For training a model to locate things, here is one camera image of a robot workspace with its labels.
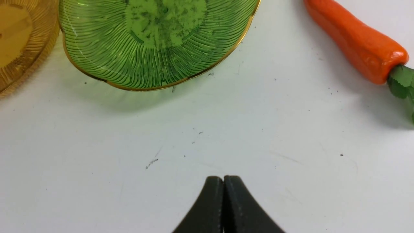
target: amber glass dish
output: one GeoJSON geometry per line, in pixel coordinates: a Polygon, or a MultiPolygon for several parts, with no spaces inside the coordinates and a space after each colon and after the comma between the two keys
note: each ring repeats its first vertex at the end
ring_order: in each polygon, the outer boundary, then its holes
{"type": "Polygon", "coordinates": [[[0,96],[46,59],[59,34],[58,0],[0,0],[0,96]]]}
{"type": "Polygon", "coordinates": [[[66,54],[83,73],[126,90],[182,83],[225,59],[260,0],[60,0],[66,54]]]}

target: carrot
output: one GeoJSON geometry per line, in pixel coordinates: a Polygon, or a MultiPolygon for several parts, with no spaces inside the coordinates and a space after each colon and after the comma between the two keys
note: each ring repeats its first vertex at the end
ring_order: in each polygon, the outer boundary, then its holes
{"type": "Polygon", "coordinates": [[[313,20],[332,37],[349,62],[375,84],[387,82],[397,65],[408,62],[407,51],[390,37],[367,26],[334,0],[304,0],[313,20]]]}

